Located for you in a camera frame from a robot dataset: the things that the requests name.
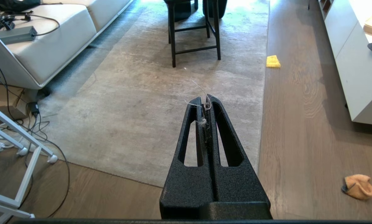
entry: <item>sofa armrest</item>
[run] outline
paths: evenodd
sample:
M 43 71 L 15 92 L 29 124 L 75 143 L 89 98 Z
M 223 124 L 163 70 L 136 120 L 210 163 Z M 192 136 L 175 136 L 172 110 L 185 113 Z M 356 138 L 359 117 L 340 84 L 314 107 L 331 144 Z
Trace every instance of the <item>sofa armrest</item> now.
M 4 74 L 7 84 L 29 89 L 41 89 L 31 74 L 21 65 L 12 52 L 0 40 L 0 69 Z

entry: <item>charger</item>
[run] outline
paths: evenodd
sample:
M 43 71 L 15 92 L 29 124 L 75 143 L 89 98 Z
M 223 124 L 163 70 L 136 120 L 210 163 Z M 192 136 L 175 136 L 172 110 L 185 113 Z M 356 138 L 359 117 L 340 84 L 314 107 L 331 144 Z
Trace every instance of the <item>charger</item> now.
M 38 32 L 33 26 L 0 31 L 0 40 L 4 44 L 15 44 L 24 41 L 33 41 Z
M 39 106 L 37 102 L 31 102 L 28 103 L 28 106 L 30 107 L 31 114 L 35 117 L 39 114 Z

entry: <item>yellow sponge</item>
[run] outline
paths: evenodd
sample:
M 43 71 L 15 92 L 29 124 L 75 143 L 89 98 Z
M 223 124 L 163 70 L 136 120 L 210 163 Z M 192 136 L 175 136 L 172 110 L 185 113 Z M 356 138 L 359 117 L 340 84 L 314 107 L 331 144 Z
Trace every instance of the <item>yellow sponge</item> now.
M 268 68 L 280 68 L 280 62 L 276 55 L 268 56 L 266 59 L 266 67 Z

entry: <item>furniture caster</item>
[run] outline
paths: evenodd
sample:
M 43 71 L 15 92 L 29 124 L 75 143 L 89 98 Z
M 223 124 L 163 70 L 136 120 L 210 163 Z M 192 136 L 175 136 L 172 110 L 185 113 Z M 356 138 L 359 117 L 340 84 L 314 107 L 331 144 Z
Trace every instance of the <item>furniture caster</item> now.
M 52 155 L 52 156 L 48 157 L 48 163 L 54 164 L 55 162 L 57 162 L 57 156 L 56 155 Z
M 25 156 L 26 154 L 28 153 L 28 149 L 27 148 L 22 148 L 22 149 L 18 149 L 17 151 L 17 155 L 19 156 Z

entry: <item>hardwood floor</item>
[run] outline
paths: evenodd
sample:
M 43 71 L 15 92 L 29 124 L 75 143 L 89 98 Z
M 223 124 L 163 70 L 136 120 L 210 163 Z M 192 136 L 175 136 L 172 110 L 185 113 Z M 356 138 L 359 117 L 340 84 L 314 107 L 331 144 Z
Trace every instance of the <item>hardwood floor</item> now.
M 22 207 L 37 218 L 55 210 L 67 187 L 65 163 L 49 165 L 46 159 L 38 159 L 34 186 Z M 55 218 L 161 218 L 161 188 L 74 164 L 70 164 L 70 171 L 69 194 Z M 15 150 L 0 153 L 0 194 L 14 198 L 24 173 L 24 158 L 16 159 Z
M 354 124 L 316 0 L 271 1 L 259 178 L 278 219 L 372 219 L 372 199 L 341 192 L 372 178 L 372 126 Z
M 354 124 L 317 1 L 271 1 L 259 178 L 277 219 L 372 219 L 372 199 L 341 192 L 342 178 L 372 177 L 372 126 Z M 0 153 L 0 193 L 14 197 L 25 172 Z M 22 209 L 44 218 L 61 202 L 67 172 L 41 157 Z M 71 164 L 68 198 L 56 218 L 160 218 L 161 189 Z

